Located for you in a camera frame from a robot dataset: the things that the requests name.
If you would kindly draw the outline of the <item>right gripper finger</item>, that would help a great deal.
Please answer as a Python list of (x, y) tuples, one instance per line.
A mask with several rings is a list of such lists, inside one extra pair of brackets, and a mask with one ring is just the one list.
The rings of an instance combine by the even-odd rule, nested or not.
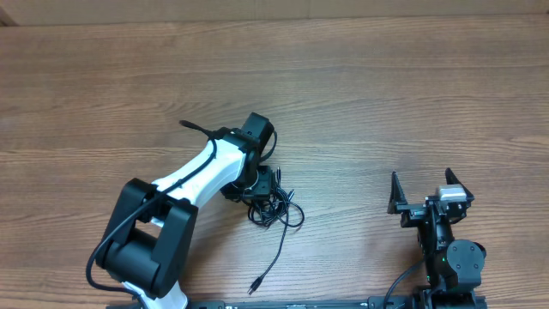
[(466, 194), (466, 198), (468, 202), (472, 202), (474, 200), (473, 193), (456, 177), (456, 175), (453, 173), (453, 171), (447, 167), (444, 172), (446, 183), (448, 185), (460, 185), (462, 189), (464, 190)]
[(391, 191), (387, 208), (388, 214), (401, 214), (407, 209), (407, 199), (396, 171), (391, 173)]

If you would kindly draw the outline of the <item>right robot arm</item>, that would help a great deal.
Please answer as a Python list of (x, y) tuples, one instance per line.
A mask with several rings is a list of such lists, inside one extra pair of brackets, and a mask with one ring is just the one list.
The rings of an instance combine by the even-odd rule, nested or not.
[[(486, 299), (474, 290), (481, 284), (486, 249), (478, 242), (457, 239), (451, 226), (467, 217), (474, 195), (451, 169), (444, 172), (446, 184), (422, 203), (406, 199), (397, 173), (391, 174), (387, 213), (401, 217), (401, 227), (415, 228), (422, 259), (405, 270), (383, 297), (384, 308), (486, 308)], [(400, 282), (425, 266), (426, 286), (416, 287), (407, 297), (393, 295)]]

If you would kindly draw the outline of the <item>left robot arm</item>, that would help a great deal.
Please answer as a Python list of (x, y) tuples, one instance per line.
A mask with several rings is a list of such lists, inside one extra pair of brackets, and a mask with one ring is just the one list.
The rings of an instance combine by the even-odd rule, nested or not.
[(87, 269), (98, 265), (130, 294), (131, 308), (185, 308), (178, 278), (199, 209), (217, 192), (235, 202), (266, 202), (275, 176), (264, 148), (276, 139), (267, 118), (251, 113), (240, 128), (205, 130), (205, 149), (176, 172), (152, 183), (132, 179), (118, 197)]

